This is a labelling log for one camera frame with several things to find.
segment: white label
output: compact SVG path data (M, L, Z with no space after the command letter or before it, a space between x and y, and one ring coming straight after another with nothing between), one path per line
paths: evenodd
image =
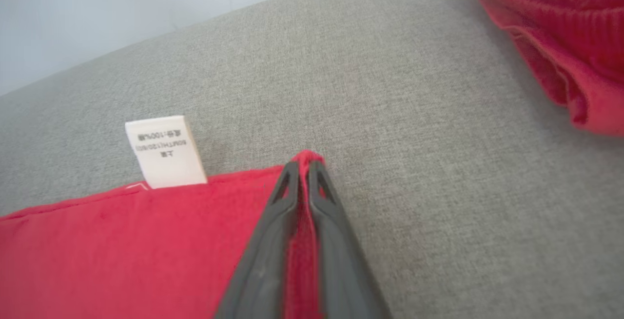
M129 121L125 132L151 188L206 183L206 173L183 115Z

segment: white wall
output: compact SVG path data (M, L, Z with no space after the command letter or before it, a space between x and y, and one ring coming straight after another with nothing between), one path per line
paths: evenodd
M0 0L0 95L264 0Z

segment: gray sofa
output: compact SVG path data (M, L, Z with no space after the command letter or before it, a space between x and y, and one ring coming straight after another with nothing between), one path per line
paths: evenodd
M325 156L397 319L624 317L624 141L580 132L477 0L271 0L0 97L0 212L142 179L184 114L209 175Z

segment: red cloth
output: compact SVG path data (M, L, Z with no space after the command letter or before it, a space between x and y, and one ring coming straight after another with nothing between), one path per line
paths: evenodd
M322 157L294 160L305 174ZM138 183L2 217L0 318L212 317L282 168L158 190ZM288 252L291 319L319 317L316 237L301 207Z
M573 125L624 136L624 0L479 0Z

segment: crumpled red clothing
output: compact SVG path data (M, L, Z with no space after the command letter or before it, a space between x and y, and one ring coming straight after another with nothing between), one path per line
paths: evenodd
M479 0L577 128L624 136L624 0Z
M305 176L322 159L293 160ZM282 168L157 190L139 182L0 218L0 318L211 318ZM299 205L285 315L311 319L316 236Z

